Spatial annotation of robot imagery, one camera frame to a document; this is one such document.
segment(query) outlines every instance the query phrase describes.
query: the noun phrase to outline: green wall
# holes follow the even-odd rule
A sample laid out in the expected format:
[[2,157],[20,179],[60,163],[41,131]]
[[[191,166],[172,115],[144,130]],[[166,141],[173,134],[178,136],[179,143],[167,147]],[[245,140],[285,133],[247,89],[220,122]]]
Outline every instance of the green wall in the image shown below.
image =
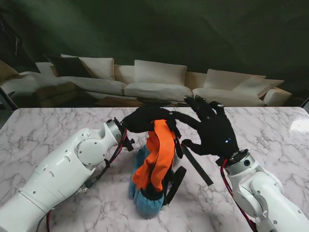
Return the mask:
[[309,88],[308,0],[0,0],[32,61],[42,53],[183,64]]

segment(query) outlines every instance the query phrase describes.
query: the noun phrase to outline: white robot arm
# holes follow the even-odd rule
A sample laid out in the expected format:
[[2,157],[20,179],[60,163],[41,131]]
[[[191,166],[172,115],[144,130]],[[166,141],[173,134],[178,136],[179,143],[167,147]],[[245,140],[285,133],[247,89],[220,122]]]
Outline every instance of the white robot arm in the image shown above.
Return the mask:
[[259,165],[247,150],[233,156],[225,170],[236,203],[253,218],[258,232],[307,232],[309,220],[286,199],[280,180]]
[[0,232],[32,231],[52,208],[84,188],[108,149],[123,142],[124,133],[116,119],[103,123],[100,130],[77,131],[51,152],[34,169],[26,185],[3,205]]

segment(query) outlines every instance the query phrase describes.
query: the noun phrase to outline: floor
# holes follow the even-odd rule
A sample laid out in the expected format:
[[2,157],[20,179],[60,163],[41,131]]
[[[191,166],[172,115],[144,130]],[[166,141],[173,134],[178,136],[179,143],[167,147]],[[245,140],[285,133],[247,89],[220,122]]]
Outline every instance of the floor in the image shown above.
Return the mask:
[[0,129],[3,127],[5,122],[9,119],[11,116],[12,111],[9,110],[0,110]]

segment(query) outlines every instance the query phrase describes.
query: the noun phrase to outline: white marble tabletop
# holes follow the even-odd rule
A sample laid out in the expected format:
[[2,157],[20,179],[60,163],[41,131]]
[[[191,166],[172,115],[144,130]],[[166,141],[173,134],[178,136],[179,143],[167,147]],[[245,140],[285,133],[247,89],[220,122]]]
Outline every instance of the white marble tabletop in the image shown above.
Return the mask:
[[[44,157],[75,131],[97,129],[135,108],[19,109],[0,130],[0,205],[22,187]],[[195,116],[190,108],[177,110]],[[226,108],[241,149],[276,175],[284,195],[309,216],[309,115],[301,108]],[[178,125],[182,139],[198,143],[197,133]],[[134,150],[122,151],[96,186],[61,203],[51,216],[53,232],[249,232],[229,196],[215,164],[217,157],[197,156],[214,184],[208,187],[184,157],[186,176],[170,205],[152,219],[143,219],[128,197],[135,154],[146,134],[128,134]],[[46,231],[42,223],[40,231]]]

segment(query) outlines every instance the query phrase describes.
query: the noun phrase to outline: black glove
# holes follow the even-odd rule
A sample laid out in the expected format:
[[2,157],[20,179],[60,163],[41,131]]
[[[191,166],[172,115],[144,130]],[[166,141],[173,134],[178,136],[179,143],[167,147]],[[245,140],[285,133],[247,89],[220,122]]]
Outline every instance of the black glove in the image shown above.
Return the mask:
[[130,132],[142,133],[146,131],[154,131],[154,120],[165,119],[171,131],[174,131],[177,137],[180,138],[180,133],[176,128],[176,120],[171,111],[160,108],[158,106],[142,106],[136,109],[133,113],[126,116],[122,125]]
[[184,100],[201,120],[199,122],[188,115],[173,111],[174,117],[197,130],[201,139],[200,145],[194,144],[189,139],[182,141],[184,145],[201,156],[211,154],[229,158],[239,151],[235,133],[225,115],[223,105],[215,101],[208,104],[205,99],[198,95],[196,95],[195,99],[185,96]]

